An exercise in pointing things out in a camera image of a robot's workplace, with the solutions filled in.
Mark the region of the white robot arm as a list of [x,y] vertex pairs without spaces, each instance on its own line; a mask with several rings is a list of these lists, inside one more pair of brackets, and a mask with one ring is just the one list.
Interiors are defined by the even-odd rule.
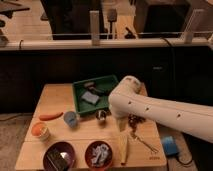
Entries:
[[213,143],[212,106],[147,97],[141,88],[136,77],[125,76],[111,91],[109,109],[116,119],[133,114]]

